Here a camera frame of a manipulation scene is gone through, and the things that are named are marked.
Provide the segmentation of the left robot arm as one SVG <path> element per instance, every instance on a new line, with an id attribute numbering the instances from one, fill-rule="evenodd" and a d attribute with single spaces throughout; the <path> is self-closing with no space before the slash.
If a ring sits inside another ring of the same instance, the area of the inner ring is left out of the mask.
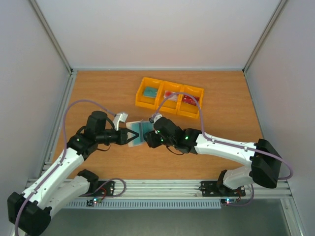
<path id="1" fill-rule="evenodd" d="M 15 235 L 21 232 L 29 236 L 41 235 L 66 204 L 80 196 L 93 196 L 103 189 L 99 177 L 86 169 L 69 183 L 64 184 L 64 181 L 98 150 L 99 145 L 126 145 L 139 136 L 137 132 L 119 127 L 127 117 L 127 113 L 118 113 L 111 120 L 103 111 L 92 112 L 86 125 L 66 142 L 47 171 L 21 194 L 13 192 L 8 197 L 8 219 L 14 224 Z"/>

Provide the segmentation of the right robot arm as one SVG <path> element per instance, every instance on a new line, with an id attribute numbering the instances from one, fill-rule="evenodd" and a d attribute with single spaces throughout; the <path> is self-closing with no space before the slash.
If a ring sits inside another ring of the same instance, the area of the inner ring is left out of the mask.
<path id="1" fill-rule="evenodd" d="M 221 139 L 201 130 L 181 129 L 165 117 L 158 118 L 153 127 L 144 135 L 151 148 L 164 145 L 183 154 L 213 155 L 242 164 L 240 168 L 221 171 L 216 190 L 222 196 L 253 183 L 269 189 L 277 187 L 281 161 L 277 151 L 265 139 L 256 143 Z"/>

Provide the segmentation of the beige card holder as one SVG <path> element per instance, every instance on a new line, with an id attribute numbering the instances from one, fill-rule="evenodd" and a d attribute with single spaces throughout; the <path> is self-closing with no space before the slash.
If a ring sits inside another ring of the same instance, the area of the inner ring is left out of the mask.
<path id="1" fill-rule="evenodd" d="M 145 120 L 127 122 L 126 128 L 132 131 L 127 134 L 128 138 L 132 139 L 128 143 L 129 148 L 145 143 L 145 134 L 154 129 L 153 124 Z"/>

